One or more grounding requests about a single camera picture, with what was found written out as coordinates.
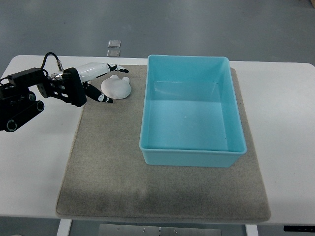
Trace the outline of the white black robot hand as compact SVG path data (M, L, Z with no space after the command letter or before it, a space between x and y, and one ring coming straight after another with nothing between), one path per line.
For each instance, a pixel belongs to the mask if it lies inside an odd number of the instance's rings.
M120 65L100 62L90 62L65 70L62 70L60 65L59 69L47 77L43 84L45 90L42 96L54 97L77 107L83 106L87 102L87 97L96 102L112 103L113 99L94 87L91 81L112 71L129 72Z

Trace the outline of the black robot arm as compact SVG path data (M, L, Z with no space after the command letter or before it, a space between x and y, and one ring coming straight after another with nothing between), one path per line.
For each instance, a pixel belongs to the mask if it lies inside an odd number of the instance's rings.
M48 52L40 68L31 68L8 75L0 80L0 129L14 132L44 110L44 103L36 99L30 87L40 85L48 79L44 69L48 56L54 56L59 69L62 64L58 56Z

